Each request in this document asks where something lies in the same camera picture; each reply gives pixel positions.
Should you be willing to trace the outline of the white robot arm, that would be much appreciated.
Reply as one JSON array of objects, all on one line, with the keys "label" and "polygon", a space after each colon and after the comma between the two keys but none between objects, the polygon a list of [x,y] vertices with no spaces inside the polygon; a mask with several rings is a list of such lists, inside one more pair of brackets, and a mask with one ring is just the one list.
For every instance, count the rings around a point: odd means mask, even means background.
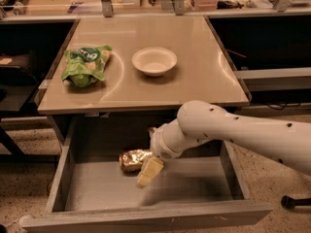
[{"label": "white robot arm", "polygon": [[238,116],[203,101],[189,101],[177,117],[150,133],[152,155],[144,162],[137,185],[147,186],[164,163],[185,150],[222,140],[252,150],[302,174],[311,175],[311,124]]}]

